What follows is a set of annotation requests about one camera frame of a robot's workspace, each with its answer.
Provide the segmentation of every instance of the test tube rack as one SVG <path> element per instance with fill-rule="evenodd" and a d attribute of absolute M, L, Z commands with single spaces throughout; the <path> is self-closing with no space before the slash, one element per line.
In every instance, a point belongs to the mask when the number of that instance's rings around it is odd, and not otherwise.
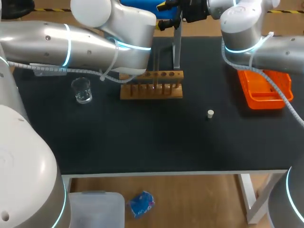
<path fill-rule="evenodd" d="M 120 74 L 119 79 L 128 79 L 129 75 Z M 174 71 L 146 71 L 132 81 L 121 85 L 121 100 L 139 99 L 172 99 L 182 98 L 184 72 Z"/>

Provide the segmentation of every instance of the glowing blue ring light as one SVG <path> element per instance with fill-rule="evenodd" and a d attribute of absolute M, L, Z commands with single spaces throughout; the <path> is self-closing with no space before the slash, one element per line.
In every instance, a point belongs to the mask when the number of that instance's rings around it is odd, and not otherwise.
<path fill-rule="evenodd" d="M 251 51 L 251 50 L 253 50 L 253 49 L 255 49 L 255 48 L 261 46 L 263 43 L 264 43 L 264 42 L 263 42 L 263 38 L 261 38 L 260 41 L 259 41 L 257 44 L 255 44 L 253 47 L 248 48 L 248 49 L 245 49 L 245 50 L 233 51 L 233 50 L 228 49 L 226 46 L 225 46 L 225 48 L 226 48 L 227 51 L 229 51 L 229 52 L 231 52 L 231 53 L 244 53 L 244 52 Z"/>
<path fill-rule="evenodd" d="M 63 202 L 63 206 L 62 206 L 62 209 L 61 209 L 61 212 L 56 220 L 56 222 L 54 223 L 54 225 L 51 227 L 51 228 L 55 228 L 55 226 L 58 224 L 58 222 L 60 221 L 61 217 L 62 217 L 62 214 L 63 214 L 63 211 L 65 209 L 65 206 L 66 206 L 66 200 L 67 200 L 67 191 L 66 191 L 66 186 L 65 184 L 63 183 L 63 187 L 64 187 L 64 190 L 65 190 L 65 200 Z"/>
<path fill-rule="evenodd" d="M 150 47 L 139 47 L 139 46 L 134 46 L 131 44 L 125 44 L 123 42 L 117 41 L 119 46 L 125 47 L 125 48 L 132 48 L 132 49 L 137 49 L 137 50 L 143 50 L 143 51 L 150 51 Z"/>
<path fill-rule="evenodd" d="M 0 56 L 0 59 L 3 60 L 3 62 L 5 62 L 5 63 L 9 66 L 9 64 L 7 63 L 7 61 L 6 61 L 4 58 L 2 58 L 2 57 Z"/>
<path fill-rule="evenodd" d="M 291 167 L 290 169 L 288 170 L 288 173 L 287 173 L 287 177 L 286 177 L 286 191 L 287 191 L 287 196 L 288 196 L 288 199 L 289 199 L 289 202 L 292 206 L 292 208 L 294 209 L 295 213 L 297 214 L 297 216 L 299 217 L 299 219 L 304 223 L 304 218 L 303 216 L 301 215 L 301 213 L 298 211 L 298 209 L 295 207 L 295 204 L 291 198 L 291 195 L 290 195 L 290 191 L 289 191 L 289 187 L 288 187 L 288 179 L 289 179 L 289 172 L 291 170 Z"/>
<path fill-rule="evenodd" d="M 68 40 L 68 47 L 67 47 L 67 55 L 66 55 L 66 61 L 65 63 L 62 65 L 63 67 L 65 67 L 70 59 L 70 55 L 71 55 L 71 46 L 72 46 L 72 41 L 71 41 L 71 31 L 70 31 L 70 27 L 67 24 L 64 24 L 66 27 L 66 31 L 67 31 L 67 40 Z"/>

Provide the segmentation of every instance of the floor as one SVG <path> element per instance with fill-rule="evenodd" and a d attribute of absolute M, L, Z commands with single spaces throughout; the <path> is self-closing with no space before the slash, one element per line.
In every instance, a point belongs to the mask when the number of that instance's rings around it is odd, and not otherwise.
<path fill-rule="evenodd" d="M 69 8 L 69 0 L 35 0 L 36 8 Z M 280 10 L 303 10 L 302 0 L 281 0 Z M 303 35 L 303 14 L 267 14 L 263 33 Z M 79 25 L 71 13 L 33 12 L 22 20 L 45 20 Z M 207 19 L 183 24 L 183 36 L 220 36 L 219 21 Z M 155 31 L 172 36 L 173 29 Z M 255 189 L 265 175 L 252 175 Z M 235 175 L 111 177 L 74 179 L 72 191 L 105 190 L 121 193 L 126 202 L 145 190 L 155 197 L 155 207 L 140 219 L 126 210 L 126 228 L 269 228 L 267 217 L 249 226 L 239 182 Z"/>
<path fill-rule="evenodd" d="M 256 186 L 264 175 L 254 175 Z M 249 226 L 236 175 L 106 177 L 74 179 L 71 191 L 119 192 L 129 201 L 143 190 L 155 206 L 140 219 L 126 209 L 126 228 L 270 228 L 265 216 Z"/>

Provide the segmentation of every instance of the table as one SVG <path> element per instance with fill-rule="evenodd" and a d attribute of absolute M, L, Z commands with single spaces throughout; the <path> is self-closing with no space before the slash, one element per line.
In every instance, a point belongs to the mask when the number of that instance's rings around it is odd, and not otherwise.
<path fill-rule="evenodd" d="M 92 82 L 93 100 L 76 103 L 71 81 L 16 69 L 33 128 L 52 149 L 67 183 L 73 177 L 239 174 L 249 223 L 267 209 L 272 186 L 302 154 L 303 130 L 287 109 L 253 111 L 234 69 L 221 58 L 221 38 L 182 38 L 183 99 L 122 101 L 120 85 Z M 155 38 L 159 69 L 171 70 L 172 38 Z M 148 69 L 153 68 L 153 57 Z M 304 116 L 304 78 L 292 76 L 292 105 Z M 207 111 L 215 111 L 211 120 Z M 256 200 L 249 173 L 274 173 Z"/>

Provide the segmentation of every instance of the black robot end effector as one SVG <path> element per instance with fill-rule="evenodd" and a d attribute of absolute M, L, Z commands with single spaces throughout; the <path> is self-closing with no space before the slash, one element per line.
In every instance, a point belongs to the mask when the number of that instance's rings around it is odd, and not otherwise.
<path fill-rule="evenodd" d="M 182 17 L 188 23 L 205 20 L 209 16 L 207 0 L 180 0 Z"/>
<path fill-rule="evenodd" d="M 164 31 L 165 29 L 171 28 L 171 27 L 178 29 L 178 27 L 181 25 L 180 22 L 181 22 L 181 7 L 178 6 L 174 19 L 160 20 L 157 25 L 158 25 L 160 31 Z"/>
<path fill-rule="evenodd" d="M 159 4 L 156 8 L 160 11 L 171 10 L 173 7 L 179 6 L 180 0 L 166 0 Z"/>

